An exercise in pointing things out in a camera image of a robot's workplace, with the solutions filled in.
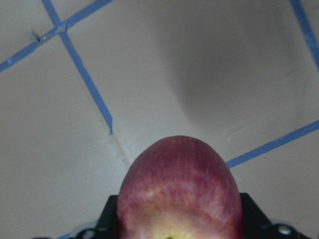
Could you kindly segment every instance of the metal screw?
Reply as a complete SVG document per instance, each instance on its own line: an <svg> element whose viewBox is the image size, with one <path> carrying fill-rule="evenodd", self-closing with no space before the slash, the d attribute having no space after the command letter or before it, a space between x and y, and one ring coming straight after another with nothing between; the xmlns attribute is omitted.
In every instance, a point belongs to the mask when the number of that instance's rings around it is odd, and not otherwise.
<svg viewBox="0 0 319 239"><path fill-rule="evenodd" d="M279 233L283 235L289 235L291 233L291 229L287 227L286 225L280 225L278 226Z"/></svg>

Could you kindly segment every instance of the blue painter's tape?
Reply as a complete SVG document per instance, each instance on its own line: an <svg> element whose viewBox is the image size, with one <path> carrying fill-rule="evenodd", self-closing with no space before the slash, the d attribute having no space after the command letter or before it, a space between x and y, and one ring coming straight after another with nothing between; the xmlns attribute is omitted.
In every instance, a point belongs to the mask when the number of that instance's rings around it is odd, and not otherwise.
<svg viewBox="0 0 319 239"><path fill-rule="evenodd" d="M295 15L297 17L297 20L299 22L299 25L303 31L303 34L305 36L308 48L311 51L311 54L313 55L315 64L317 66L317 69L319 70L319 48L318 43L316 40L316 37L312 31L311 25L307 19L307 15L303 9L303 6L301 4L300 0L290 0L290 3L293 7L293 10L295 12Z"/></svg>
<svg viewBox="0 0 319 239"><path fill-rule="evenodd" d="M59 27L61 27L62 25L65 25L65 23L61 23L60 18L58 16L58 14L56 13L54 6L52 5L51 0L42 0L42 3L44 4L45 9L47 10L47 12L50 16L50 19L52 20L54 26L57 29ZM94 82L92 81L89 73L85 69L80 56L75 51L67 33L65 31L62 31L62 32L59 32L59 35L63 41L65 48L69 52L69 55L71 56L76 68L78 69L86 87L88 88L89 92L91 93L96 105L98 106L106 124L110 128L110 134L112 134L113 133L113 119L112 119L110 111L106 107L98 89L96 88Z"/></svg>
<svg viewBox="0 0 319 239"><path fill-rule="evenodd" d="M68 18L64 21L67 28L71 28L74 24L78 23L79 21L83 20L87 16L91 15L92 13L99 10L101 7L105 6L106 4L110 3L112 0L96 0L90 5L86 6L82 10L78 11L76 14Z"/></svg>
<svg viewBox="0 0 319 239"><path fill-rule="evenodd" d="M57 238L57 239L69 239L69 235L70 235L70 233L65 234L65 235L63 235L63 236L60 236L60 237Z"/></svg>
<svg viewBox="0 0 319 239"><path fill-rule="evenodd" d="M305 136L308 133L311 133L315 130L319 129L319 120L315 121L311 124L308 124L300 129L297 129L289 134L286 134L283 137L280 137L278 139L275 139L274 141L271 141L269 143L266 143L256 149L253 149L239 157L233 158L226 162L227 166L229 168L233 168L239 164L242 164L248 160L251 160L257 156L260 156L264 153L267 153L275 148L278 148L286 143L289 143L297 138L300 138L302 136Z"/></svg>
<svg viewBox="0 0 319 239"><path fill-rule="evenodd" d="M81 58L79 57L79 55L76 53L75 49L72 46L72 43L70 41L69 36L67 35L67 33L61 33L60 37L64 43L65 48L67 49L67 51L69 52L76 68L78 69L80 75L82 76L86 87L88 88L88 90L90 91L96 105L98 106L99 110L102 113L102 116L104 118L104 120L106 121L107 125L110 128L110 134L112 134L112 116L108 110L108 108L106 107L98 89L96 88L94 82L92 81L89 73L87 72L87 70L85 69Z"/></svg>
<svg viewBox="0 0 319 239"><path fill-rule="evenodd" d="M45 10L49 14L49 17L50 17L52 23L54 24L54 26L58 26L61 23L61 20L60 20L58 14L56 13L51 0L42 0L42 3L45 7Z"/></svg>
<svg viewBox="0 0 319 239"><path fill-rule="evenodd" d="M46 34L40 36L38 43L33 42L33 43L29 44L28 46L26 46L25 48L23 48L22 50L20 50L16 54L14 54L13 56L9 57L8 59L6 59L2 63L0 63L0 73L7 70L11 66L13 66L15 63L17 63L18 61L22 60L23 58L25 58L26 56L31 54L41 44L43 44L47 40L54 37L57 34L57 29L59 27L58 25L65 25L66 28L69 29L72 26L74 26L74 24L83 20L84 18L86 18L90 14L96 12L98 9L100 9L101 7L110 3L111 1L112 0L96 0L93 3L91 3L90 5L86 6L82 10L80 10L79 12L77 12L76 14L74 14L73 16L69 17L63 23L61 23L59 16L57 15L57 13L54 10L52 2L49 0L42 0L42 3L44 5L45 9L48 12L50 12L50 14L49 14L50 19L54 23L55 27L53 29L51 29L50 31L48 31Z"/></svg>
<svg viewBox="0 0 319 239"><path fill-rule="evenodd" d="M24 57L31 54L33 51L35 51L36 48L38 48L40 44L38 42L33 42L14 54L13 56L6 59L4 62L0 64L0 72L3 72L7 70L9 67L17 63L18 61L22 60Z"/></svg>

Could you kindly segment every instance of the white floor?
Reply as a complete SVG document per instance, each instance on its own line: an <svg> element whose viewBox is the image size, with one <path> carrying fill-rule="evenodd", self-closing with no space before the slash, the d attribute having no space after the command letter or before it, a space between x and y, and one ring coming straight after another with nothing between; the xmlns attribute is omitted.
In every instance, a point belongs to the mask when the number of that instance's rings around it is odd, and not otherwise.
<svg viewBox="0 0 319 239"><path fill-rule="evenodd" d="M57 1L62 20L92 1ZM304 1L316 30L317 5ZM0 3L0 62L53 27ZM0 74L0 238L96 220L138 154L175 134L228 161L319 120L319 77L288 0L115 0L68 30L114 135L56 36ZM317 131L232 168L270 218L319 233Z"/></svg>

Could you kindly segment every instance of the blue tape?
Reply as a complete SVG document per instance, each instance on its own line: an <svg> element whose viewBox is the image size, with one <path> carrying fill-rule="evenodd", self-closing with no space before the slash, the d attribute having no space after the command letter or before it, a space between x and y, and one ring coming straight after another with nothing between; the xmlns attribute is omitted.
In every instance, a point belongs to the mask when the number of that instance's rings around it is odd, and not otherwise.
<svg viewBox="0 0 319 239"><path fill-rule="evenodd" d="M82 10L78 11L73 16L69 17L64 21L67 28L71 28L74 24L78 23L79 21L83 20L87 16L91 15L92 13L96 12L101 7L105 6L106 4L110 3L112 0L96 0L93 3L89 4Z"/></svg>
<svg viewBox="0 0 319 239"><path fill-rule="evenodd" d="M278 139L275 139L274 141L271 141L269 143L266 143L256 149L253 149L239 157L233 158L226 162L227 166L229 168L233 168L239 164L242 164L248 160L251 160L253 158L256 158L257 156L260 156L264 153L267 153L275 148L278 148L286 143L289 143L297 138L300 138L302 136L305 136L306 134L309 134L311 132L314 132L319 129L319 120L308 124L300 129L297 129L289 134L286 134L283 137L280 137Z"/></svg>
<svg viewBox="0 0 319 239"><path fill-rule="evenodd" d="M58 15L54 12L52 12L52 16L50 17L52 22L55 22L56 24L65 24L66 28L69 29L74 24L78 23L79 21L83 20L90 14L96 12L101 7L105 6L106 4L110 3L112 0L96 0L93 3L89 4L79 12L75 13L73 16L69 17L67 20L60 22L60 19ZM47 11L52 11L54 9L52 3L48 0L42 0L42 3L44 4L44 7ZM47 40L51 39L57 34L58 26L56 25L53 29L45 33L44 35L40 36L39 42L33 42L14 54L13 56L9 57L2 63L0 63L0 73L7 70L14 64L16 64L18 61L22 60L26 56L30 55L33 51L35 51L36 48L38 48L41 44L46 42Z"/></svg>
<svg viewBox="0 0 319 239"><path fill-rule="evenodd" d="M60 37L64 43L65 48L69 52L76 68L78 69L80 75L82 76L88 90L90 91L96 105L98 106L104 120L106 121L107 125L109 126L110 134L112 134L112 128L113 128L112 116L111 116L108 108L106 107L98 89L94 85L94 82L92 81L89 73L85 69L81 58L79 57L79 55L76 53L75 49L73 48L72 43L71 43L70 38L67 35L67 33L61 33Z"/></svg>
<svg viewBox="0 0 319 239"><path fill-rule="evenodd" d="M4 62L0 64L0 72L7 70L9 67L14 65L18 61L22 60L24 57L30 55L39 46L40 46L39 43L33 42L29 44L28 46L26 46L25 48L23 48L22 50L20 50L19 52L17 52L16 54L14 54L13 56L9 57L8 59L6 59Z"/></svg>
<svg viewBox="0 0 319 239"><path fill-rule="evenodd" d="M60 237L57 238L57 239L69 239L69 235L70 235L70 233L65 234L65 235L63 235L63 236L60 236Z"/></svg>
<svg viewBox="0 0 319 239"><path fill-rule="evenodd" d="M317 69L319 70L319 49L318 49L318 43L316 40L316 37L312 31L311 25L307 19L306 13L303 9L303 6L301 4L300 0L290 0L290 3L292 5L292 8L295 12L295 15L297 17L297 20L299 22L299 25L303 31L303 34L305 36L308 48L310 49L310 52L314 58L315 64L317 66Z"/></svg>
<svg viewBox="0 0 319 239"><path fill-rule="evenodd" d="M53 24L55 25L55 27L57 29L65 24L64 22L61 23L60 18L58 16L58 14L56 13L54 6L52 5L51 0L42 0L42 3L44 4L44 7L48 12L51 21L53 22ZM86 12L92 11L92 10L95 11L96 8L93 8L93 9L87 8ZM63 41L65 48L68 51L70 57L72 58L76 68L78 69L86 87L88 88L89 92L91 93L91 95L95 101L95 104L98 106L106 124L110 128L110 134L112 134L113 133L113 119L112 119L110 111L108 110L107 106L105 105L105 103L104 103L98 89L96 88L94 82L92 81L88 71L85 69L80 56L75 51L67 33L60 32L59 35Z"/></svg>
<svg viewBox="0 0 319 239"><path fill-rule="evenodd" d="M49 14L49 17L50 17L53 25L55 27L57 27L61 23L61 20L60 20L58 14L56 13L51 0L42 0L42 3L45 7L45 10Z"/></svg>

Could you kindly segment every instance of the apple skin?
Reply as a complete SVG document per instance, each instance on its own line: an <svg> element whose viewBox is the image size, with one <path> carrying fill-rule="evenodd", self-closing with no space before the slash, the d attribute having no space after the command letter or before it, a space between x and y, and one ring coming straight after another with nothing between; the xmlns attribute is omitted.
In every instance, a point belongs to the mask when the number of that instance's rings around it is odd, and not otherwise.
<svg viewBox="0 0 319 239"><path fill-rule="evenodd" d="M235 180L203 141L171 136L142 152L119 191L120 239L242 239Z"/></svg>

